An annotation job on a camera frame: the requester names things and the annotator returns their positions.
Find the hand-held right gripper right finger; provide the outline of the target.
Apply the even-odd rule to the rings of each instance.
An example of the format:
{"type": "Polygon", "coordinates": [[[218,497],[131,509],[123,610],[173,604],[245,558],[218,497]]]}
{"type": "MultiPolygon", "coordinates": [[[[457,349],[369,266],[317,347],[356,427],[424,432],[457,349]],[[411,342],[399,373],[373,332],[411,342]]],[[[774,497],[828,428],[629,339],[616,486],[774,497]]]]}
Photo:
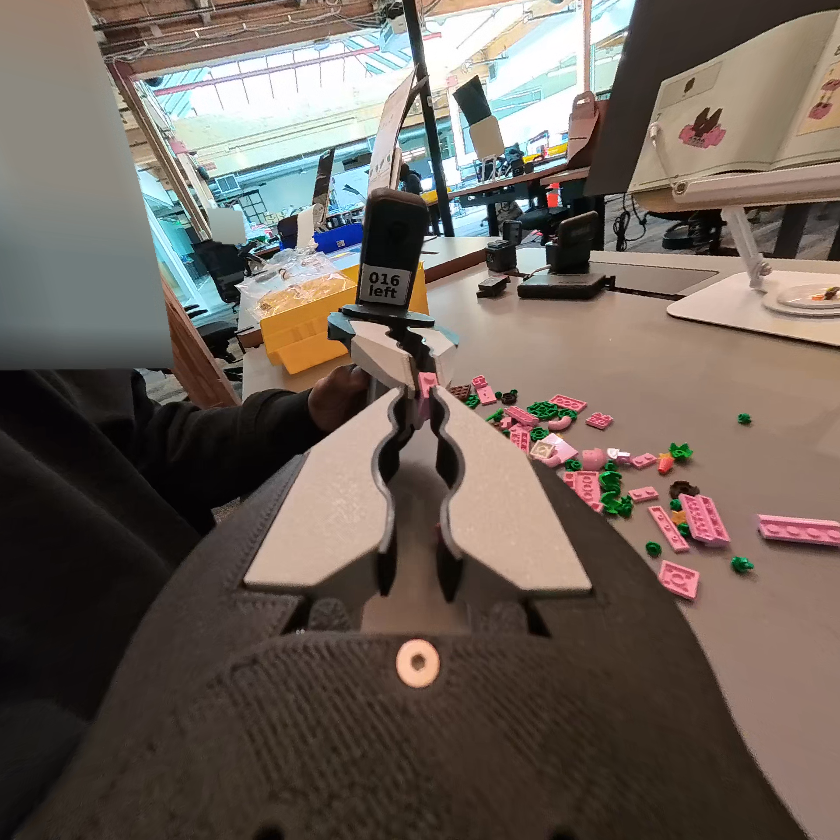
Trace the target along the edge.
{"type": "Polygon", "coordinates": [[[438,516],[437,577],[448,602],[588,595],[592,583],[538,465],[443,387],[430,390],[438,516]]]}

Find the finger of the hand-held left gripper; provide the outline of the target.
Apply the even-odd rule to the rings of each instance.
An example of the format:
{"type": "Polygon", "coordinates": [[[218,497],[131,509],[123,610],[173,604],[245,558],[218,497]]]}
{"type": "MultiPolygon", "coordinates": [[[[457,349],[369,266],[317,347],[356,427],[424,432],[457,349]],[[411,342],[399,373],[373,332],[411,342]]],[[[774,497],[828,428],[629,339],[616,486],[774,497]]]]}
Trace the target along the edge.
{"type": "Polygon", "coordinates": [[[437,383],[446,388],[450,387],[455,375],[458,336],[446,329],[428,328],[423,329],[423,342],[428,347],[437,383]]]}
{"type": "Polygon", "coordinates": [[[413,357],[391,336],[383,323],[352,320],[351,359],[372,379],[387,389],[402,387],[405,394],[417,394],[413,357]]]}

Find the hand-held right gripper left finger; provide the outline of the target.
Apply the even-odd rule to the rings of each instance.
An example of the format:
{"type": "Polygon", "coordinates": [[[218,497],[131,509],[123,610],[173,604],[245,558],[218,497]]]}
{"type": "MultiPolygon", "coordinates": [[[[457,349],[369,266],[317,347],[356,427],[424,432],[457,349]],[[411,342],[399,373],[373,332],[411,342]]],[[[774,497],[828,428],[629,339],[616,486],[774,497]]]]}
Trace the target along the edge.
{"type": "Polygon", "coordinates": [[[314,446],[244,577],[246,588],[307,597],[389,594],[405,391],[391,389],[314,446]]]}

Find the pile of pink toy bricks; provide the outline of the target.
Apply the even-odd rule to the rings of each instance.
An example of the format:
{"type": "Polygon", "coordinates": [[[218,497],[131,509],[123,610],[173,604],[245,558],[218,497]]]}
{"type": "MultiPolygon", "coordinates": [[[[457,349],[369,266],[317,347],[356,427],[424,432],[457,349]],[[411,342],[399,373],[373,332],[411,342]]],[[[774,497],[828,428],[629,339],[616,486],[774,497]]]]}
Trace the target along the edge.
{"type": "MultiPolygon", "coordinates": [[[[494,392],[483,376],[475,377],[471,384],[472,396],[463,404],[470,409],[497,406],[486,421],[522,453],[554,469],[589,509],[620,519],[630,519],[636,509],[646,510],[660,534],[659,540],[648,541],[644,547],[649,558],[660,560],[659,583],[687,602],[697,598],[699,572],[663,559],[663,551],[667,546],[673,553],[688,553],[690,541],[708,548],[729,545],[728,531],[713,499],[700,493],[672,500],[669,489],[663,495],[654,486],[625,488],[621,468],[657,468],[658,455],[631,455],[619,448],[575,449],[560,433],[579,418],[586,402],[558,394],[523,407],[518,405],[516,390],[494,392]],[[533,444],[546,439],[558,445],[558,455],[548,460],[532,458],[533,444]]],[[[687,462],[693,451],[687,444],[671,444],[666,453],[674,456],[676,466],[687,462]]]]}

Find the person's left forearm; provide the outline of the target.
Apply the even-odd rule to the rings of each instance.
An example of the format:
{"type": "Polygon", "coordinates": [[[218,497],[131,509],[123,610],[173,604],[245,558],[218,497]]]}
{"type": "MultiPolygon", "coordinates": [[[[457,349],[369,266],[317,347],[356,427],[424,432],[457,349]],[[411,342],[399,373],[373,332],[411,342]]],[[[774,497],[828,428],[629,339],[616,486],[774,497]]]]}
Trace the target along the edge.
{"type": "Polygon", "coordinates": [[[183,484],[244,489],[327,436],[310,413],[309,396],[268,390],[239,406],[155,403],[138,437],[138,463],[183,484]]]}

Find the person's left hand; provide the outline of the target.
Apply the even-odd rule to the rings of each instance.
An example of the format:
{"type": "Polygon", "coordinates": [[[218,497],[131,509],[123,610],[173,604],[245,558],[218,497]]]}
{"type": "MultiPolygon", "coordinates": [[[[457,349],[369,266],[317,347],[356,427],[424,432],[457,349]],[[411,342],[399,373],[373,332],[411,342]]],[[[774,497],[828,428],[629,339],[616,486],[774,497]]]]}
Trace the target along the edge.
{"type": "Polygon", "coordinates": [[[336,367],[310,390],[312,422],[322,433],[332,433],[365,407],[370,385],[371,376],[357,364],[336,367]]]}

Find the wooden edged table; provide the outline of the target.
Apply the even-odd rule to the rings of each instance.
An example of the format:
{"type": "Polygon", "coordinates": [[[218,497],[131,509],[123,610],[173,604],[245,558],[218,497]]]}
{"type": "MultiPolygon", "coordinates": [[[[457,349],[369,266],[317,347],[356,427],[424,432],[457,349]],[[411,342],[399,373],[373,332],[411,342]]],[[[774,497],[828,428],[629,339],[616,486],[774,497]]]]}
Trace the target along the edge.
{"type": "MultiPolygon", "coordinates": [[[[483,263],[488,240],[487,236],[443,237],[427,242],[421,255],[427,287],[436,280],[451,277],[483,263]]],[[[240,312],[237,340],[244,352],[241,393],[243,400],[257,392],[270,389],[306,389],[314,385],[319,377],[330,373],[339,364],[350,359],[348,354],[343,354],[323,360],[306,371],[290,374],[284,367],[273,365],[267,359],[259,325],[247,311],[240,312]]]]}

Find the yellow plastic bin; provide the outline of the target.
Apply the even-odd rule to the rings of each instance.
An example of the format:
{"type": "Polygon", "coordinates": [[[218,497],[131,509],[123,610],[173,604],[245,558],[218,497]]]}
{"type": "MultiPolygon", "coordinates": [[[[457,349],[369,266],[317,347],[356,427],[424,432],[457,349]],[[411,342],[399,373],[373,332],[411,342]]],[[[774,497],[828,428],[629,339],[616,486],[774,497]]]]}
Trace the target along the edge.
{"type": "Polygon", "coordinates": [[[336,293],[320,301],[257,320],[267,358],[273,365],[284,367],[290,374],[297,374],[324,360],[346,354],[347,349],[340,341],[330,339],[329,316],[335,312],[349,320],[373,321],[389,327],[393,325],[396,316],[374,318],[353,309],[360,268],[352,266],[339,270],[351,277],[355,276],[357,285],[354,290],[336,293]]]}

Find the clear plastic bag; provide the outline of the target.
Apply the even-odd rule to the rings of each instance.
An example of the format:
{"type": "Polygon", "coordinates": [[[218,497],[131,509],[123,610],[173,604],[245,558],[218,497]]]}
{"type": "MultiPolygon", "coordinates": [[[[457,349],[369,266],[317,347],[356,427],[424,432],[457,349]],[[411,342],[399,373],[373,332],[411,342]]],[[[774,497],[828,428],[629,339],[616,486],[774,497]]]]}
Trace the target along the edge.
{"type": "Polygon", "coordinates": [[[264,269],[237,284],[239,307],[256,320],[354,290],[349,276],[318,251],[284,250],[264,269]]]}

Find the black charging dock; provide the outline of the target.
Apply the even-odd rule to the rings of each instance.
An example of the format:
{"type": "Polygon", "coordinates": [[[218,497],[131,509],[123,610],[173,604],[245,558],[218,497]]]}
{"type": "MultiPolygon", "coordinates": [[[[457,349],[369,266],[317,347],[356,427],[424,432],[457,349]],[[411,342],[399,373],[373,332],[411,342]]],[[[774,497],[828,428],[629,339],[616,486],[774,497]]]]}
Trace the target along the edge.
{"type": "Polygon", "coordinates": [[[577,275],[587,273],[595,235],[602,232],[596,211],[563,220],[555,236],[545,246],[549,273],[577,275]]]}

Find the brown carrier box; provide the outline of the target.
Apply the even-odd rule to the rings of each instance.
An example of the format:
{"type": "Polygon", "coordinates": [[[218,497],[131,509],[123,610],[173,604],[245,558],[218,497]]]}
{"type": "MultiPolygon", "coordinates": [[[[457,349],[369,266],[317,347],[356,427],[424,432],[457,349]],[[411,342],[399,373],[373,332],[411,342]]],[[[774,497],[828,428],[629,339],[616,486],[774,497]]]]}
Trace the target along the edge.
{"type": "Polygon", "coordinates": [[[592,165],[607,107],[608,100],[598,99],[593,91],[583,91],[574,98],[566,155],[569,170],[592,165]]]}

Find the brown wooden pillar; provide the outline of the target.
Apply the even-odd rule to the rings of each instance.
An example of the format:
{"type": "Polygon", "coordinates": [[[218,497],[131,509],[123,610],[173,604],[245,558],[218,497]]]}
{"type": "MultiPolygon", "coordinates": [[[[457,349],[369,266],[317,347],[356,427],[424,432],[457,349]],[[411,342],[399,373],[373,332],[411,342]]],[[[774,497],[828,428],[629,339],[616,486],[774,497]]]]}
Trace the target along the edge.
{"type": "Polygon", "coordinates": [[[140,95],[140,82],[131,72],[130,66],[124,61],[107,62],[108,72],[119,91],[125,104],[131,111],[135,122],[138,123],[146,143],[154,153],[157,164],[162,169],[165,180],[176,194],[190,223],[201,240],[211,237],[207,217],[196,202],[187,184],[185,173],[177,156],[172,152],[168,139],[161,131],[161,123],[157,120],[140,95]]]}

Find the white book stand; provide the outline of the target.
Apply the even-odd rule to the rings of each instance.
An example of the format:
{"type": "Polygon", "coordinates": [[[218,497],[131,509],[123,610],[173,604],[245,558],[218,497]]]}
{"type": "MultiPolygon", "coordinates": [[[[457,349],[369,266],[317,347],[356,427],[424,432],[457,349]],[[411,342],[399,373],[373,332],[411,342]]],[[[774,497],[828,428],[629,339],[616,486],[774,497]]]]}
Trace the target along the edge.
{"type": "Polygon", "coordinates": [[[839,164],[775,171],[734,171],[629,192],[651,125],[660,83],[768,30],[830,9],[838,2],[654,2],[634,4],[586,191],[628,193],[650,210],[719,210],[742,262],[740,272],[668,308],[677,319],[838,347],[838,306],[810,300],[838,286],[828,269],[783,269],[756,246],[747,209],[837,201],[839,164]]]}

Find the open instruction booklet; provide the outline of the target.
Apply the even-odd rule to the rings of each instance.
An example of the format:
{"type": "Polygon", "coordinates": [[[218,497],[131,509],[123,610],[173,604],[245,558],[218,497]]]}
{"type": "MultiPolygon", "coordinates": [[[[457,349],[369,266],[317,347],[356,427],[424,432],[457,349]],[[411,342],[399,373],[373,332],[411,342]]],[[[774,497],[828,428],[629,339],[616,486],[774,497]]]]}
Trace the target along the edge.
{"type": "Polygon", "coordinates": [[[838,15],[799,17],[663,80],[629,192],[838,161],[838,15]]]}

